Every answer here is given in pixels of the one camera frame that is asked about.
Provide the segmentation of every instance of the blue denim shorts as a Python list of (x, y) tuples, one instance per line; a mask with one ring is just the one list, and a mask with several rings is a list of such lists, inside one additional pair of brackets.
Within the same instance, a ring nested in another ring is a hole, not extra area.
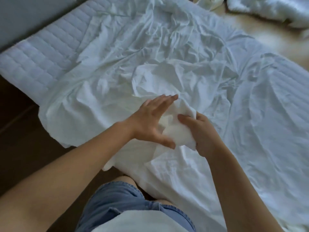
[(92, 231), (127, 210), (162, 211), (189, 232), (196, 232), (190, 218), (172, 205), (148, 201), (140, 190), (126, 182), (109, 182), (98, 188), (86, 204), (76, 232)]

